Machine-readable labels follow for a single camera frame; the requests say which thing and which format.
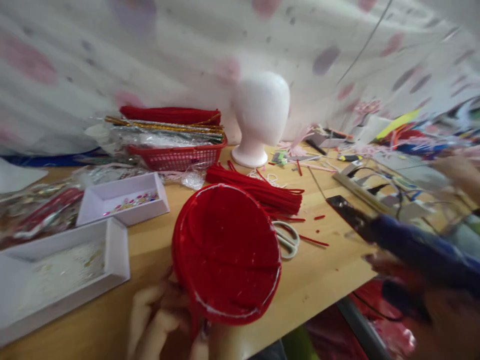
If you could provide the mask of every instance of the table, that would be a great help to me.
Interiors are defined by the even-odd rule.
[[[222,164],[225,165],[231,158],[232,148],[229,146],[222,152]],[[330,161],[339,167],[347,165]],[[307,221],[293,223],[293,226],[301,235],[330,246],[325,249],[302,241],[297,255],[283,262],[278,290],[262,318],[245,326],[212,327],[210,359],[247,359],[375,275],[361,259],[362,255],[375,249],[352,234],[348,224],[326,203],[312,173],[327,198],[342,195],[360,210],[371,215],[375,212],[332,179],[331,173],[321,170],[312,170],[311,173],[303,167],[303,176],[300,176],[298,171],[292,171],[292,167],[267,164],[265,171],[259,170],[264,176],[277,175],[279,184],[305,189],[298,216]],[[239,165],[236,168],[244,174],[251,171]],[[67,177],[71,171],[72,168],[51,169],[49,176],[41,182]],[[176,183],[167,184],[165,189],[170,213],[128,229],[131,280],[6,346],[0,351],[0,360],[125,358],[132,297],[139,289],[155,284],[172,263],[174,225],[183,204],[194,193]],[[319,215],[325,215],[325,218],[313,220]],[[162,360],[186,359],[186,346],[176,346],[185,341],[179,336],[170,344],[167,342]]]

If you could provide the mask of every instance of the white scissors handle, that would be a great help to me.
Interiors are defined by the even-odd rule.
[[[292,237],[290,237],[286,235],[284,232],[282,232],[279,228],[275,228],[276,238],[278,239],[278,242],[288,250],[288,254],[285,254],[285,255],[282,254],[281,258],[292,259],[297,254],[297,251],[299,249],[299,245],[300,245],[299,233],[290,224],[283,221],[272,221],[272,225],[274,227],[275,225],[281,225],[283,227],[286,227],[293,234]]]

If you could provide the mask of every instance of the mannequin head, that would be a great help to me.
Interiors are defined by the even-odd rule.
[[[233,105],[241,130],[233,159],[246,167],[261,166],[268,159],[265,145],[276,146],[284,132],[290,108],[289,86],[280,75],[261,72],[237,85]]]

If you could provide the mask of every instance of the bundle of red pipe cleaners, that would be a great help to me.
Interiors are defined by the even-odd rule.
[[[263,180],[239,173],[231,161],[228,161],[228,166],[231,171],[220,164],[210,166],[205,180],[212,184],[224,183],[245,190],[261,204],[270,218],[290,220],[281,214],[297,215],[299,213],[302,194],[305,190],[275,187],[258,170],[257,173]]]

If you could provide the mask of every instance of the red plastic basket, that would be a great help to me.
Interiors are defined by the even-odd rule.
[[[176,147],[168,149],[140,149],[129,145],[128,152],[139,155],[153,171],[186,171],[191,165],[201,164],[206,167],[219,161],[220,153],[227,146],[227,137],[215,145]]]

